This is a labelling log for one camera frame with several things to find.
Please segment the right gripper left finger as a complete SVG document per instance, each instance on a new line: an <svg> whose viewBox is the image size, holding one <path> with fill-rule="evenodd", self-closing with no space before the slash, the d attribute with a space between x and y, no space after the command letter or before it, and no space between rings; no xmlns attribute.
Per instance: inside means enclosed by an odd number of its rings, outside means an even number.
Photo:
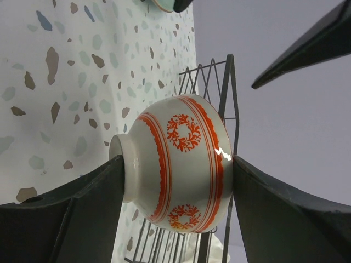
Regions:
<svg viewBox="0 0 351 263"><path fill-rule="evenodd" d="M1 262L110 262L123 192L118 155L49 192L1 205Z"/></svg>

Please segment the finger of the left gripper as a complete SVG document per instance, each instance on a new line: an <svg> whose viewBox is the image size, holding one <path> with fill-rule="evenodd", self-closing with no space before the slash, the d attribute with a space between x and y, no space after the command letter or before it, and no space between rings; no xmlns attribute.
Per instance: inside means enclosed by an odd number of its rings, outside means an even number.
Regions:
<svg viewBox="0 0 351 263"><path fill-rule="evenodd" d="M191 3L193 0L175 0L174 1L174 11L176 13L181 13L183 12Z"/></svg>
<svg viewBox="0 0 351 263"><path fill-rule="evenodd" d="M308 66L350 54L350 1L323 16L253 82L258 89L274 79Z"/></svg>

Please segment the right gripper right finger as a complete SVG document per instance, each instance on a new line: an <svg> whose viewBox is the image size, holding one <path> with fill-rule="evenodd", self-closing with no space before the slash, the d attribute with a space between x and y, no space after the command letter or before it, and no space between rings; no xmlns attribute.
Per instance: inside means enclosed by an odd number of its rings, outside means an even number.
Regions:
<svg viewBox="0 0 351 263"><path fill-rule="evenodd" d="M248 262L350 262L350 206L234 156L234 200Z"/></svg>

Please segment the green floral plate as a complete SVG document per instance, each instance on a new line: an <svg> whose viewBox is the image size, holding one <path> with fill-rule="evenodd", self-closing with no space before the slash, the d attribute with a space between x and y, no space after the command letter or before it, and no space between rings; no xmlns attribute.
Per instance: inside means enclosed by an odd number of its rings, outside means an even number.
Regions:
<svg viewBox="0 0 351 263"><path fill-rule="evenodd" d="M166 13L174 12L175 0L152 0L155 6Z"/></svg>

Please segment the white orange patterned bowl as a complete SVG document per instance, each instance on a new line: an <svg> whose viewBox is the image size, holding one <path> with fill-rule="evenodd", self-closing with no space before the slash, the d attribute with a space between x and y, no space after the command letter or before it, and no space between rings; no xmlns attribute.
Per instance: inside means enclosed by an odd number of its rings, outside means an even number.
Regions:
<svg viewBox="0 0 351 263"><path fill-rule="evenodd" d="M233 192L233 154L214 107L196 94L160 100L129 132L114 135L109 156L122 155L124 197L158 227L204 233L223 218Z"/></svg>

